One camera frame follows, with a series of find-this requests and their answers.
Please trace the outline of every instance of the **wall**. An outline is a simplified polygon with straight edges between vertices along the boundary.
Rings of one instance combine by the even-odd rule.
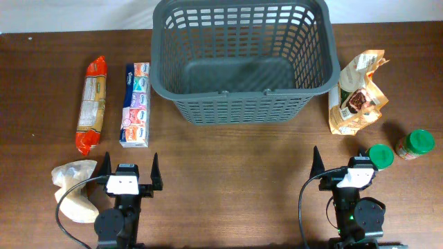
[[[0,32],[152,28],[152,13],[158,2],[159,0],[0,0]],[[443,20],[443,0],[326,2],[333,24]]]

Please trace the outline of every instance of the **green jar lid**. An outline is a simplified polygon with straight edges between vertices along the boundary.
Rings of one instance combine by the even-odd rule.
[[[377,169],[383,170],[394,162],[394,152],[386,145],[374,145],[369,149],[369,158]]]
[[[418,129],[406,137],[406,146],[415,154],[423,155],[434,149],[435,140],[431,133]]]

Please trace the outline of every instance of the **brown table surface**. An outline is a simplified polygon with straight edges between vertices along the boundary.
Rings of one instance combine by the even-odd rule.
[[[118,136],[125,64],[150,61],[150,30],[2,34],[0,248],[79,248],[55,224],[58,187],[51,170],[86,158],[101,164],[106,151],[114,169],[138,164],[142,183],[150,182],[159,153],[164,190],[142,202],[140,242],[193,248],[299,244],[298,194],[314,145],[330,169],[346,165],[359,145],[393,146],[413,129],[430,131],[435,150],[414,161],[396,156],[362,196],[387,206],[382,241],[442,248],[443,22],[334,25],[334,33],[342,68],[367,49],[385,49],[390,59],[374,74],[390,100],[383,117],[356,136],[329,132],[326,95],[289,122],[198,127],[154,93],[147,149],[123,149]],[[84,157],[75,148],[75,128],[85,70],[98,55],[108,64],[105,120],[99,146]],[[316,185],[305,191],[303,221],[310,240],[326,241],[338,236],[325,216],[332,194]],[[95,196],[100,209],[111,206],[111,199],[97,204]],[[61,217],[68,231],[96,246],[93,224]]]

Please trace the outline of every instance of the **plastic wrapper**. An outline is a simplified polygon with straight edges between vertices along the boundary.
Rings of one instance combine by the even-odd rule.
[[[387,61],[384,50],[367,50],[340,73],[329,92],[329,127],[333,134],[355,135],[381,117],[386,96],[372,81],[375,70]]]
[[[57,203],[61,197],[75,184],[91,177],[97,162],[94,160],[80,160],[56,167],[51,172],[54,185],[61,187],[55,193]],[[60,206],[60,211],[78,223],[93,223],[98,216],[97,208],[88,200],[81,185],[68,194]]]
[[[100,56],[88,66],[84,79],[75,146],[85,156],[98,145],[100,140],[105,113],[106,75],[105,57]]]

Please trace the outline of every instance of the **gray plastic basket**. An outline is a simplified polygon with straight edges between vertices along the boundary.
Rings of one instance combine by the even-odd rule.
[[[186,120],[211,125],[290,120],[340,66],[323,0],[162,0],[150,74]]]

